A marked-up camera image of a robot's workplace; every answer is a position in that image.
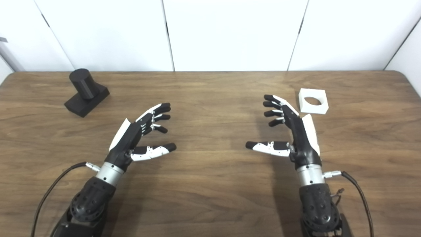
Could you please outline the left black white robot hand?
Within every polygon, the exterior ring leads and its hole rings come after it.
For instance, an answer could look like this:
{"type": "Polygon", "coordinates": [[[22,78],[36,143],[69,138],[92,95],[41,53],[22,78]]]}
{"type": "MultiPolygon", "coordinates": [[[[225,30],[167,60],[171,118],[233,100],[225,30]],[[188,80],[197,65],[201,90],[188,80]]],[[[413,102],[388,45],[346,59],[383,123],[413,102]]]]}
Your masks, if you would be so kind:
{"type": "Polygon", "coordinates": [[[167,133],[167,129],[156,124],[159,120],[169,120],[166,112],[171,110],[170,103],[161,103],[146,110],[134,122],[125,119],[114,136],[105,162],[127,171],[133,161],[143,161],[157,158],[173,152],[176,144],[170,143],[157,146],[138,146],[140,139],[152,131],[167,133]]]}

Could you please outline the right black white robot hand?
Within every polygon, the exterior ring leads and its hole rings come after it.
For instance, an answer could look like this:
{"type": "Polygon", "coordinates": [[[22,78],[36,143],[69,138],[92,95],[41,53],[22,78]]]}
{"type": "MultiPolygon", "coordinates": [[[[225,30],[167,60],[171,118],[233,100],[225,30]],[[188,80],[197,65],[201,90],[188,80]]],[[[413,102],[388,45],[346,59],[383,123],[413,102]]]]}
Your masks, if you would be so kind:
{"type": "Polygon", "coordinates": [[[268,126],[275,127],[280,124],[287,126],[292,133],[293,142],[247,141],[245,147],[257,152],[289,157],[296,170],[302,166],[321,166],[320,147],[311,115],[307,114],[301,117],[287,100],[279,96],[266,94],[264,99],[263,106],[272,108],[272,110],[264,112],[264,116],[276,117],[268,123],[268,126]]]}

